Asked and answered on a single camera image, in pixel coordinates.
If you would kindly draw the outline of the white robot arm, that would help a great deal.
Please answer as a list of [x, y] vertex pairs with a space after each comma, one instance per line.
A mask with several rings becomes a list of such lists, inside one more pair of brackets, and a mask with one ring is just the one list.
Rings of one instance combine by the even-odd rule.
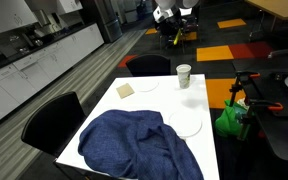
[[160, 32], [175, 35], [179, 29], [184, 32], [198, 29], [201, 0], [155, 0], [153, 11], [155, 27]]

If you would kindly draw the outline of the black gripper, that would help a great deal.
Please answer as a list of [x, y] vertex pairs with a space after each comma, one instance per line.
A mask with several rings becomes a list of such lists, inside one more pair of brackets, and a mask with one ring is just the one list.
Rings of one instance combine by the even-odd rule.
[[182, 28], [182, 18], [175, 16], [165, 19], [159, 25], [159, 31], [162, 35], [176, 35]]

